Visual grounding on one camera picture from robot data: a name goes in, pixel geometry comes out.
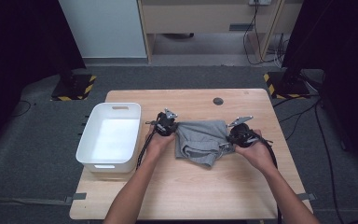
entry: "power outlet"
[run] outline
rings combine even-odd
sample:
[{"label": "power outlet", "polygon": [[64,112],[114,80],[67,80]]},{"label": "power outlet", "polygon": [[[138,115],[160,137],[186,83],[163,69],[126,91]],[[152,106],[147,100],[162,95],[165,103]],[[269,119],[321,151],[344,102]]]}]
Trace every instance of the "power outlet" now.
[{"label": "power outlet", "polygon": [[271,5],[271,0],[249,0],[250,6],[255,6],[256,3],[259,6],[269,6]]}]

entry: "human hand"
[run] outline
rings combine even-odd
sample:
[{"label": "human hand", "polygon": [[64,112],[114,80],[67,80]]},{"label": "human hand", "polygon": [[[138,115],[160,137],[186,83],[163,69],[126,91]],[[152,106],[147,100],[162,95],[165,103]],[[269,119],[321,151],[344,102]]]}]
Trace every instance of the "human hand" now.
[{"label": "human hand", "polygon": [[[150,125],[149,132],[146,135],[146,139],[153,132],[154,125]],[[167,148],[168,144],[175,139],[175,133],[170,136],[161,136],[155,133],[147,146],[146,157],[158,158],[162,152]]]},{"label": "human hand", "polygon": [[[260,130],[254,130],[254,132],[261,136]],[[262,173],[269,169],[276,169],[269,150],[260,141],[254,142],[249,147],[235,145],[235,152],[246,158],[254,168]]]}]

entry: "folded fabric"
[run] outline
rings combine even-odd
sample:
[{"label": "folded fabric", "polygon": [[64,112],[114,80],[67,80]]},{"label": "folded fabric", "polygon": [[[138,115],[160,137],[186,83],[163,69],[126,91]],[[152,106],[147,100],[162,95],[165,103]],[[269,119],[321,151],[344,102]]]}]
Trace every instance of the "folded fabric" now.
[{"label": "folded fabric", "polygon": [[175,157],[187,158],[206,166],[234,151],[227,142],[227,126],[223,120],[178,122]]}]

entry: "gray carpet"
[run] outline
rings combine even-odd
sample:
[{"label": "gray carpet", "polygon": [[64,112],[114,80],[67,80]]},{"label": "gray carpet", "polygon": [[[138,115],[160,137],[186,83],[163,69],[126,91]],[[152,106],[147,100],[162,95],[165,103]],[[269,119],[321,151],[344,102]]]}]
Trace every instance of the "gray carpet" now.
[{"label": "gray carpet", "polygon": [[[89,98],[70,102],[50,101],[58,76],[31,84],[21,97],[30,104],[19,102],[13,115],[25,113],[11,118],[0,134],[0,198],[63,200],[65,196],[72,196],[82,171],[82,165],[75,158],[80,140],[78,134],[84,128],[81,124],[111,90],[266,89],[263,75],[278,70],[275,67],[228,66],[90,67],[89,71],[97,78]],[[301,112],[317,99],[292,100],[278,105],[275,107],[277,117],[281,120]],[[282,100],[271,101],[277,104]],[[318,113],[331,153],[338,208],[345,223],[349,223],[358,219],[358,155],[340,148],[326,112],[319,107]],[[296,117],[281,125],[285,136],[296,127],[288,145],[306,191],[318,197],[311,202],[316,217],[322,223],[338,223],[328,160],[314,110],[303,114],[297,125]],[[72,220],[69,209],[70,206],[58,205],[0,204],[0,223],[101,223],[99,220]]]}]

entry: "white container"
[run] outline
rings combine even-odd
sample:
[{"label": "white container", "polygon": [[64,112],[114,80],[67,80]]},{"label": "white container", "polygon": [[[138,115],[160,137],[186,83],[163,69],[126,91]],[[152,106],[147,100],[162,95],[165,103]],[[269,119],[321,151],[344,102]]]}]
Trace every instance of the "white container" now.
[{"label": "white container", "polygon": [[76,159],[92,172],[127,173],[135,167],[141,124],[136,103],[102,103],[89,116]]}]

